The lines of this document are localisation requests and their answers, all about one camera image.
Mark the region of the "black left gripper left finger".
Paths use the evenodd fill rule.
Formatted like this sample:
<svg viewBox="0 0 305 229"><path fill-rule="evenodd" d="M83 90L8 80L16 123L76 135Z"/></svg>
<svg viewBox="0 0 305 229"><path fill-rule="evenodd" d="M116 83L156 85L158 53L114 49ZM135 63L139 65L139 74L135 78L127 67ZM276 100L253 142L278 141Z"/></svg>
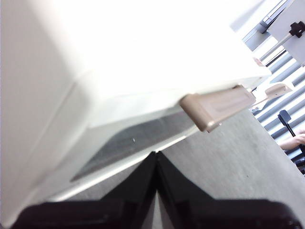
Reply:
<svg viewBox="0 0 305 229"><path fill-rule="evenodd" d="M139 229L156 193L157 155L150 153L99 200L45 202L25 208L15 229Z"/></svg>

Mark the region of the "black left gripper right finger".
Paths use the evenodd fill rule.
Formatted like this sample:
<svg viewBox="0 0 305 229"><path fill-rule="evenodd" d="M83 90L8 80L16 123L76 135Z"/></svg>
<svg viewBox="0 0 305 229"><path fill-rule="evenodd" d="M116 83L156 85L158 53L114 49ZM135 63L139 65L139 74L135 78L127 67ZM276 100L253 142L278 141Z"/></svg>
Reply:
<svg viewBox="0 0 305 229"><path fill-rule="evenodd" d="M162 153L156 154L158 189L177 229L301 229L284 203L267 199L214 199Z"/></svg>

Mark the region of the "person's hand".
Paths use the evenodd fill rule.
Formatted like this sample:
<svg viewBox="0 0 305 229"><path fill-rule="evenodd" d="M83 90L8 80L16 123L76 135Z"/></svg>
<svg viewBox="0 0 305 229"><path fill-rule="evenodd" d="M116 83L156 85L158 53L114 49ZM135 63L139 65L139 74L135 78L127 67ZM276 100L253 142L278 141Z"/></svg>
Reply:
<svg viewBox="0 0 305 229"><path fill-rule="evenodd" d="M283 149L283 150L291 150L299 145L304 145L305 144L305 130L300 129L296 131L295 136L291 138L287 138L286 140L280 141L278 145Z"/></svg>

